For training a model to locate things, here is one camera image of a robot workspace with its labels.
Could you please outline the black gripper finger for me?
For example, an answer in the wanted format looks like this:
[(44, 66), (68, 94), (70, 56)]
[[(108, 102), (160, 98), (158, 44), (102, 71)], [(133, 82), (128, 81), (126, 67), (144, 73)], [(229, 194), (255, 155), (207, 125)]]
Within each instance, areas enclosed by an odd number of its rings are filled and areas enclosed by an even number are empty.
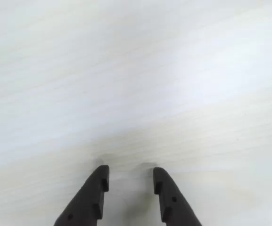
[(169, 173), (153, 168), (154, 194), (159, 197), (161, 221), (167, 226), (202, 226)]
[(109, 191), (109, 166), (98, 166), (56, 219), (56, 226), (96, 226)]

